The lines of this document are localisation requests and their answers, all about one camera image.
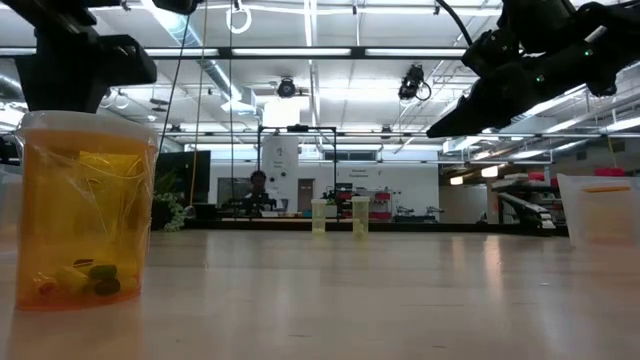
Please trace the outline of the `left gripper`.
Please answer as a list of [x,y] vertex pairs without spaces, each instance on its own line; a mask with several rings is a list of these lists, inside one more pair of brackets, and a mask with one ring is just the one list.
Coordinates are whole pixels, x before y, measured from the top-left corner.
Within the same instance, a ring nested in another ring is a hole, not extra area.
[[76,60],[56,60],[36,53],[77,51],[100,56],[96,17],[100,0],[0,0],[34,27],[37,45],[0,46],[0,58],[17,57],[22,92],[31,112],[56,110],[95,113],[108,85]]

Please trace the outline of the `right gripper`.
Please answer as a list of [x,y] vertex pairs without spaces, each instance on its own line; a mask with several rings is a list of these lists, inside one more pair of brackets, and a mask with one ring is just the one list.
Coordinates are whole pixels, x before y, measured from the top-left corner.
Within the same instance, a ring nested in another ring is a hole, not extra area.
[[526,54],[551,55],[598,27],[598,2],[502,0],[497,27],[483,32],[462,56],[479,79],[469,95],[428,130],[428,136],[466,136],[507,126],[514,116],[543,102],[533,75],[516,62]]

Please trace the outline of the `wide orange pill bottle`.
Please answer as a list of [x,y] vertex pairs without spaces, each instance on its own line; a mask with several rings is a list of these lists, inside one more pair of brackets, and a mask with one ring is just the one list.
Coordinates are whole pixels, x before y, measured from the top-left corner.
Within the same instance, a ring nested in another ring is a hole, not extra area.
[[17,309],[75,310],[139,296],[156,131],[49,110],[27,113],[15,137],[23,167]]

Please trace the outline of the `black ceiling fixture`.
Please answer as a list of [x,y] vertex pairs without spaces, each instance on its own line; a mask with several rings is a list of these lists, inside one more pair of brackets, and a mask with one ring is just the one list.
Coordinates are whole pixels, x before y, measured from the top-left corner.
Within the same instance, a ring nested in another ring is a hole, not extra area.
[[596,97],[613,96],[617,93],[615,80],[596,80],[587,83],[590,93]]

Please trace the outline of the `grey black machine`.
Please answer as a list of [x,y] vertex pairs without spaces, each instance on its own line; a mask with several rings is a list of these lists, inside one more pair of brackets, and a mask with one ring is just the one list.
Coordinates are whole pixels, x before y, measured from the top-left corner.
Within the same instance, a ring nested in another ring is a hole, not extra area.
[[491,185],[498,200],[498,222],[542,229],[566,226],[558,180],[530,181],[528,173],[509,174]]

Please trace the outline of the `red storage shelves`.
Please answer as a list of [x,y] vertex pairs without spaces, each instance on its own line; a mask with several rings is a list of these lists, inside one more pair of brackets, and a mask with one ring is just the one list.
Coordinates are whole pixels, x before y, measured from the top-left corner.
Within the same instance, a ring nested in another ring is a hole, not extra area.
[[364,196],[370,199],[369,220],[371,222],[390,222],[393,217],[392,192],[385,189],[343,188],[338,190],[336,197],[340,200],[340,214],[345,219],[353,217],[351,199],[354,196]]

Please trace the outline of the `black monitor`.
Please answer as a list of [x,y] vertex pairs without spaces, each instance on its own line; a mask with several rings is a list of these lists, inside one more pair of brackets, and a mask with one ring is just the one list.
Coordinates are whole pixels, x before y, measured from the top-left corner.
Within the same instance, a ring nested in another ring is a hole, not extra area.
[[156,162],[156,193],[182,194],[186,205],[207,203],[210,172],[210,151],[161,153]]

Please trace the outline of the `potted green plant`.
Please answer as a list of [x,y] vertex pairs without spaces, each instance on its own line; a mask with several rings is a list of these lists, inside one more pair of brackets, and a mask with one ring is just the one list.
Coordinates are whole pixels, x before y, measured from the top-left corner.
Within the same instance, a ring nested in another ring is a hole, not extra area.
[[184,200],[184,186],[176,171],[158,173],[154,183],[151,230],[179,231],[186,219]]

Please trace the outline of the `black crossbar with light strips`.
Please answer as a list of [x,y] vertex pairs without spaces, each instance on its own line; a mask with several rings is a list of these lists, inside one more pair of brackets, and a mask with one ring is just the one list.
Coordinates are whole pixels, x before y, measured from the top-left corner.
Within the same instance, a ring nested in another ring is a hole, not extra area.
[[463,47],[200,47],[147,48],[154,59],[425,59],[459,60]]

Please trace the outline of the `white pillar sign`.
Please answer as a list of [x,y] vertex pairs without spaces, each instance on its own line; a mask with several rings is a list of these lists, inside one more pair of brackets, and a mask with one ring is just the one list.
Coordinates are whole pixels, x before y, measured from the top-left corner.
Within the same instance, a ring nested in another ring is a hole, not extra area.
[[293,136],[272,136],[261,150],[261,170],[266,174],[266,191],[287,213],[297,211],[299,140]]

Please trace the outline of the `person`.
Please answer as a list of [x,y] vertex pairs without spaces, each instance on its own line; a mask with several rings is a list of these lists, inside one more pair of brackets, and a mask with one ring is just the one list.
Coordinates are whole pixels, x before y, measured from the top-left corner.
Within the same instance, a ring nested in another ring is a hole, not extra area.
[[250,176],[250,190],[242,198],[245,215],[261,217],[263,211],[272,211],[277,207],[277,200],[273,198],[265,187],[266,174],[261,170],[254,171]]

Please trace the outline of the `black metal table frame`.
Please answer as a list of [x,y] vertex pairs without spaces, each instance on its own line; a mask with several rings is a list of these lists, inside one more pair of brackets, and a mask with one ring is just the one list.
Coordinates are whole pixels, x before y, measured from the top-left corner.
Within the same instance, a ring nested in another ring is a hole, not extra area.
[[[231,219],[231,220],[186,220],[189,230],[239,230],[239,231],[311,231],[308,219]],[[520,224],[446,224],[446,223],[370,223],[370,232],[423,232],[423,233],[492,233],[519,236],[568,237],[566,226],[555,229],[527,227]]]

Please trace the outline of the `silver ventilation duct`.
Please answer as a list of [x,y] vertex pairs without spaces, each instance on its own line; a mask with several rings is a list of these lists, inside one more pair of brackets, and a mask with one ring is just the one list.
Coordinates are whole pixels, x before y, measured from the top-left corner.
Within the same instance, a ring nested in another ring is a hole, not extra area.
[[198,7],[199,0],[189,0],[191,7],[187,13],[176,12],[168,9],[168,5],[162,5],[164,0],[140,0],[146,10],[158,21],[164,30],[180,46],[197,49],[196,63],[202,72],[217,87],[223,101],[221,108],[226,113],[242,115],[257,115],[255,106],[255,94],[246,87],[237,86],[229,75],[212,58],[202,55],[205,47],[204,35],[206,30],[198,32],[191,24],[190,16]]

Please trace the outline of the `black background rig frame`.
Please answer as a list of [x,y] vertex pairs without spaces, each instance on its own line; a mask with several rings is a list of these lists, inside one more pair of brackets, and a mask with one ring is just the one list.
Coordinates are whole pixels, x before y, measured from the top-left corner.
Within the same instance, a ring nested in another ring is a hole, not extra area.
[[[323,147],[318,143],[319,139],[323,139],[326,143],[333,147],[333,150],[337,150],[337,129],[335,127],[317,127],[317,126],[308,126],[308,125],[290,125],[285,127],[273,127],[273,126],[263,126],[259,125],[257,129],[257,143],[256,143],[256,152],[257,152],[257,169],[261,170],[261,150],[263,143],[266,139],[269,139],[272,136],[293,136],[297,137],[299,140],[299,165],[300,165],[300,140],[304,140],[306,138],[311,138],[316,141],[315,145],[318,148],[318,153],[322,154]],[[287,213],[282,209],[278,209],[280,215],[292,215],[298,213],[298,202],[297,202],[297,211],[294,213]]]

